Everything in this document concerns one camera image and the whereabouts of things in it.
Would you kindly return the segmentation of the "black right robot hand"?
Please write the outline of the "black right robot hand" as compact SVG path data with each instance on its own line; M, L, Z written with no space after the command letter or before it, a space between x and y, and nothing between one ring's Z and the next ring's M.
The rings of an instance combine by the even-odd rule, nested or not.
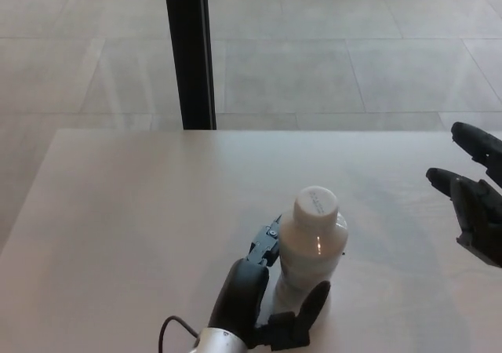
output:
M465 122L455 122L451 133L453 141L501 185L501 140ZM485 180L474 181L446 169L430 168L426 177L453 204L460 226L457 243L486 264L500 267L501 194Z

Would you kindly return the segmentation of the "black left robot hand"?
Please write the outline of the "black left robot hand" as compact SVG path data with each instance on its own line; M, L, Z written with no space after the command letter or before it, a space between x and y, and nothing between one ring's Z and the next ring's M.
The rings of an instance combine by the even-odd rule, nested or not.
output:
M247 352L258 346L284 351L310 344L310 329L329 295L328 281L313 288L298 313L287 311L271 315L266 324L257 324L269 281L269 268L279 258L280 220L277 217L263 226L247 256L232 265L208 326L198 338L197 352Z

